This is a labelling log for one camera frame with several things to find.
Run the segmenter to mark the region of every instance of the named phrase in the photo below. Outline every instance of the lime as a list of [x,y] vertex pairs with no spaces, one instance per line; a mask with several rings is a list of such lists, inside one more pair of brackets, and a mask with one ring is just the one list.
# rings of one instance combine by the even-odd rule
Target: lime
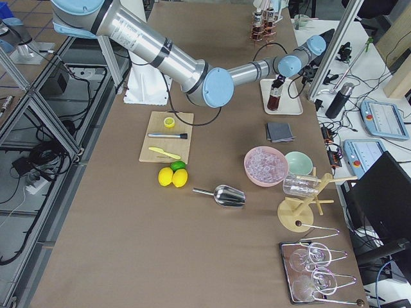
[[186,163],[182,162],[181,160],[178,160],[176,162],[172,162],[170,165],[171,170],[177,171],[179,169],[185,169],[186,168]]
[[173,170],[170,167],[164,167],[159,172],[159,183],[161,186],[170,185],[173,180]]
[[188,180],[188,173],[185,169],[179,169],[174,172],[173,175],[173,184],[175,187],[183,187]]

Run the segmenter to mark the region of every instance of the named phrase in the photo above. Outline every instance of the lemon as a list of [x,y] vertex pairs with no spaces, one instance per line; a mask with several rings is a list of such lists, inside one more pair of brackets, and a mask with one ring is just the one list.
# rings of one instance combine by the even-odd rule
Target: lemon
[[174,172],[173,175],[173,184],[175,187],[183,187],[188,180],[188,173],[185,169],[179,169]]
[[159,183],[161,186],[170,185],[172,180],[173,170],[170,167],[164,167],[159,171]]

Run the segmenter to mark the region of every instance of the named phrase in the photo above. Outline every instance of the black thermos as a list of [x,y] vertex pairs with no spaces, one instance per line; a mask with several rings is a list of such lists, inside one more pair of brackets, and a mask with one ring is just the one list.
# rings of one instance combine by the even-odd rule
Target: black thermos
[[346,82],[341,90],[339,90],[333,99],[333,102],[326,111],[326,116],[330,119],[335,119],[335,117],[340,113],[342,107],[349,99],[351,93],[353,93],[354,84],[351,82]]

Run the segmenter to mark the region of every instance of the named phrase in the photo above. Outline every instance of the metal scoop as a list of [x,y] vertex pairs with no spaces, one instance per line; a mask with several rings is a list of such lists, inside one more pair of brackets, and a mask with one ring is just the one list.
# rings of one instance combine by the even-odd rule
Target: metal scoop
[[199,188],[193,188],[193,191],[195,193],[209,194],[210,196],[214,196],[216,202],[223,207],[242,208],[245,203],[244,192],[227,185],[217,186],[214,192],[205,191]]

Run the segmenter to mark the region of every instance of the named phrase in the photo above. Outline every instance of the chair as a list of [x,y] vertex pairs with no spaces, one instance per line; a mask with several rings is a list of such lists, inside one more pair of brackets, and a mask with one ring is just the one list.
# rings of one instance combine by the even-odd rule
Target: chair
[[[342,0],[341,3],[344,8],[347,7],[349,0]],[[357,18],[372,19],[382,15],[389,15],[392,9],[397,4],[398,0],[365,0],[358,11]],[[371,30],[371,35],[375,36],[378,28],[362,23],[364,29]]]

